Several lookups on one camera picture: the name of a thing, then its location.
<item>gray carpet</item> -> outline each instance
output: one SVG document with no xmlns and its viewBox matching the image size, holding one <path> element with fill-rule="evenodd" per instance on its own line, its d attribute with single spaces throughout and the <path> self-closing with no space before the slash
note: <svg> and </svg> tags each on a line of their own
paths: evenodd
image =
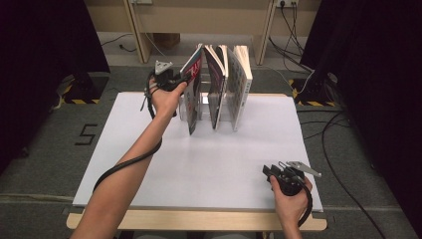
<svg viewBox="0 0 422 239">
<path fill-rule="evenodd" d="M 111 67 L 111 74 L 97 105 L 61 105 L 39 128 L 28 145 L 29 155 L 14 159 L 0 176 L 0 238 L 68 238 L 72 230 L 66 226 L 81 179 L 106 123 L 118 92 L 142 91 L 150 71 L 142 67 Z M 306 75 L 283 71 L 287 79 Z M 281 76 L 269 69 L 253 71 L 251 93 L 283 93 L 291 96 L 290 87 Z M 340 110 L 340 107 L 300 107 L 299 111 Z M 371 167 L 349 120 L 340 116 L 338 124 L 321 134 L 334 113 L 298 113 L 312 167 L 322 173 L 316 179 L 328 228 L 306 232 L 305 238 L 380 238 L 368 217 L 360 211 L 334 177 L 340 178 L 349 193 L 374 219 L 387 238 L 417 238 L 384 179 Z M 94 134 L 90 145 L 89 137 Z M 184 238 L 183 232 L 136 232 L 138 238 Z M 209 232 L 206 238 L 253 238 L 253 233 L 227 234 Z M 275 233 L 275 238 L 283 238 Z"/>
</svg>

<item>book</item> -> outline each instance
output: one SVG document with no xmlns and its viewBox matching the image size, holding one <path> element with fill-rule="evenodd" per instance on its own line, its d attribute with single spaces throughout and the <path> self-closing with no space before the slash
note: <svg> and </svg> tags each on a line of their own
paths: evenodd
<svg viewBox="0 0 422 239">
<path fill-rule="evenodd" d="M 238 130 L 239 121 L 246 105 L 252 85 L 252 71 L 247 46 L 235 46 L 227 51 L 229 77 L 227 79 L 226 101 L 234 131 Z"/>
<path fill-rule="evenodd" d="M 227 46 L 219 45 L 214 50 L 212 45 L 205 45 L 204 53 L 211 83 L 208 92 L 208 107 L 212 128 L 217 129 L 226 92 L 226 77 L 228 76 Z"/>
<path fill-rule="evenodd" d="M 186 119 L 189 134 L 196 129 L 196 122 L 201 107 L 201 68 L 202 68 L 202 44 L 198 44 L 195 52 L 180 70 L 180 77 L 190 76 L 187 87 L 183 93 L 186 107 Z"/>
<path fill-rule="evenodd" d="M 210 74 L 210 90 L 207 98 L 211 125 L 214 129 L 218 128 L 223 104 L 226 102 L 232 129 L 236 131 L 253 80 L 248 47 L 235 46 L 232 51 L 225 45 L 218 45 L 214 49 L 212 45 L 199 44 L 180 70 L 182 78 L 190 74 L 183 96 L 190 134 L 195 130 L 202 114 L 200 87 L 203 55 Z"/>
</svg>

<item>hand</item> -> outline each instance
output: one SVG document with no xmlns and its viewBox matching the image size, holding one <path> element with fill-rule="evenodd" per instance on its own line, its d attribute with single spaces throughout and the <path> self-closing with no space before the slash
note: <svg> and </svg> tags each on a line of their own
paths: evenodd
<svg viewBox="0 0 422 239">
<path fill-rule="evenodd" d="M 157 87 L 151 88 L 152 104 L 155 107 L 157 116 L 172 117 L 177 109 L 180 95 L 186 89 L 187 83 L 183 82 L 177 86 L 172 92 L 167 92 Z"/>
<path fill-rule="evenodd" d="M 298 227 L 298 222 L 307 210 L 308 198 L 306 192 L 302 189 L 295 196 L 286 196 L 280 189 L 280 184 L 275 176 L 270 177 L 271 185 L 274 191 L 276 202 L 276 212 L 279 216 L 282 227 Z M 313 185 L 305 177 L 305 186 L 311 191 Z"/>
</svg>

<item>forearm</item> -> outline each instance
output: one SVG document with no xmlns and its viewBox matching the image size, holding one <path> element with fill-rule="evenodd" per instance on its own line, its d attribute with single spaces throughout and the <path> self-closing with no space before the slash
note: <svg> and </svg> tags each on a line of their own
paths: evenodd
<svg viewBox="0 0 422 239">
<path fill-rule="evenodd" d="M 117 164 L 153 149 L 170 120 L 168 116 L 155 117 Z M 146 174 L 151 158 L 115 172 L 97 187 L 73 238 L 112 238 Z"/>
</svg>

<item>white tabletop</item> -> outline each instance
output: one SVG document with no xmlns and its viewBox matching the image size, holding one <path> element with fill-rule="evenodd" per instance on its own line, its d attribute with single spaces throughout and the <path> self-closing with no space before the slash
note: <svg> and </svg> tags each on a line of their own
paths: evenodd
<svg viewBox="0 0 422 239">
<path fill-rule="evenodd" d="M 98 178 L 113 167 L 151 121 L 140 112 L 143 93 L 120 93 L 81 182 L 74 205 L 87 205 Z M 238 131 L 228 121 L 213 130 L 200 120 L 189 135 L 175 118 L 134 197 L 133 208 L 273 210 L 263 166 L 279 161 L 310 165 L 292 98 L 249 95 Z M 322 211 L 315 179 L 314 211 Z"/>
</svg>

